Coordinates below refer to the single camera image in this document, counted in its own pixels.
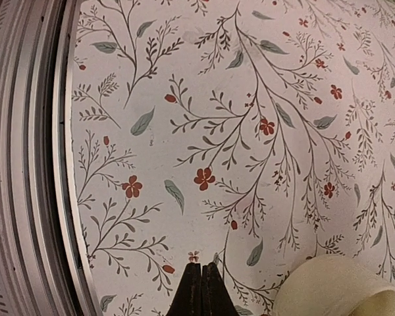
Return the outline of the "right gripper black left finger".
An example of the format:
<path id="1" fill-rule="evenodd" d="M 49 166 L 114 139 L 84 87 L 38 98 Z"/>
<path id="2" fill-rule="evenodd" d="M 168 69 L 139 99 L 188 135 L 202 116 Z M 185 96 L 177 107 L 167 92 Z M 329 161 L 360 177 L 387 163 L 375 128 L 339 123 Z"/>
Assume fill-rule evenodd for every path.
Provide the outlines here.
<path id="1" fill-rule="evenodd" d="M 188 263 L 169 308 L 169 316 L 200 316 L 201 310 L 201 265 Z"/>

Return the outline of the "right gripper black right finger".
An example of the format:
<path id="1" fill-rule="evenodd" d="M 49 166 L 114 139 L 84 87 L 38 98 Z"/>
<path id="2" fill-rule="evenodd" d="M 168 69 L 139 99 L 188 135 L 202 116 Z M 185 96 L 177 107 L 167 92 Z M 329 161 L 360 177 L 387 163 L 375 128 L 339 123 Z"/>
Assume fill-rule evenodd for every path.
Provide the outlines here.
<path id="1" fill-rule="evenodd" d="M 203 266 L 201 276 L 201 314 L 235 316 L 236 309 L 215 263 Z"/>

